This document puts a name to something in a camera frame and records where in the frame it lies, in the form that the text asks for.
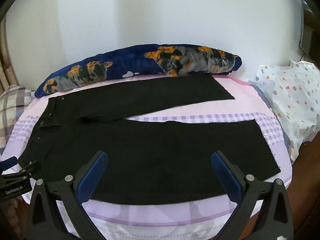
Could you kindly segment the black pants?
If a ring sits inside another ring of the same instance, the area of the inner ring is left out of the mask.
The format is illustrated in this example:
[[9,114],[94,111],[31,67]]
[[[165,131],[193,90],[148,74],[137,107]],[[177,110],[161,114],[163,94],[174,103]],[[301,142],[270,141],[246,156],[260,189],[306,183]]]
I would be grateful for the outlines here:
[[152,205],[219,196],[224,189],[210,161],[217,150],[259,180],[280,172],[254,120],[186,124],[132,117],[231,100],[233,96],[209,75],[121,82],[52,97],[18,163],[38,161],[38,176],[54,182],[75,175],[103,151],[108,166],[93,199]]

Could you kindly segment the pink purple checked bedsheet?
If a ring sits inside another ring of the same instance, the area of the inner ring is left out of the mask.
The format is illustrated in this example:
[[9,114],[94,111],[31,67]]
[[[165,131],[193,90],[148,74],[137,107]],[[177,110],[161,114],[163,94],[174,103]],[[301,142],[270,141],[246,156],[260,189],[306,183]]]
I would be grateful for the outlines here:
[[[255,120],[280,167],[285,186],[292,180],[292,166],[279,121],[248,83],[216,78],[233,100],[204,102],[140,115],[138,121],[184,123]],[[206,239],[213,237],[234,211],[227,196],[173,205],[131,206],[90,200],[85,210],[108,239]]]

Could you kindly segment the white confetti patterned duvet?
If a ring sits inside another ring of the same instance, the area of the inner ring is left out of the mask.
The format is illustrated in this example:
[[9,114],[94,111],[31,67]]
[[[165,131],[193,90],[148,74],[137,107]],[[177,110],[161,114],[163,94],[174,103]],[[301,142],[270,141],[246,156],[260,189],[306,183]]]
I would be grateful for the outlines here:
[[319,132],[319,69],[306,61],[261,66],[248,82],[266,96],[296,160],[300,146]]

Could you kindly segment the beige wooden headboard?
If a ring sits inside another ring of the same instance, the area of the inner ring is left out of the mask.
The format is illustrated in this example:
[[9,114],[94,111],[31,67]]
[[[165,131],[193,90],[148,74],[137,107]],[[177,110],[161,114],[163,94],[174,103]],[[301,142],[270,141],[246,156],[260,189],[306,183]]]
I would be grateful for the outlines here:
[[12,66],[12,61],[9,54],[9,46],[7,41],[7,26],[6,17],[1,21],[1,32],[0,32],[0,69],[1,69],[1,94],[10,85],[19,85],[17,76]]

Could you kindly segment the grey plaid pillow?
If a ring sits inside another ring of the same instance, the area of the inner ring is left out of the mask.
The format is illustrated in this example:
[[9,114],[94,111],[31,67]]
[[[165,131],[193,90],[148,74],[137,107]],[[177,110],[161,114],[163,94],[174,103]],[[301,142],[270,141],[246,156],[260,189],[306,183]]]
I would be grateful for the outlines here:
[[1,95],[1,154],[16,122],[34,98],[35,91],[17,85],[10,85]]

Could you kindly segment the blue floral plush blanket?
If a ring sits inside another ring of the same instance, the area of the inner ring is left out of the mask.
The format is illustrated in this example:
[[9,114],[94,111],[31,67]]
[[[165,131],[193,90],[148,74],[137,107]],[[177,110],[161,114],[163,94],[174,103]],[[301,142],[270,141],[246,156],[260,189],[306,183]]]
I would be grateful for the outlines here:
[[141,44],[98,54],[50,74],[35,92],[37,98],[136,75],[186,76],[229,74],[242,65],[240,56],[193,44]]

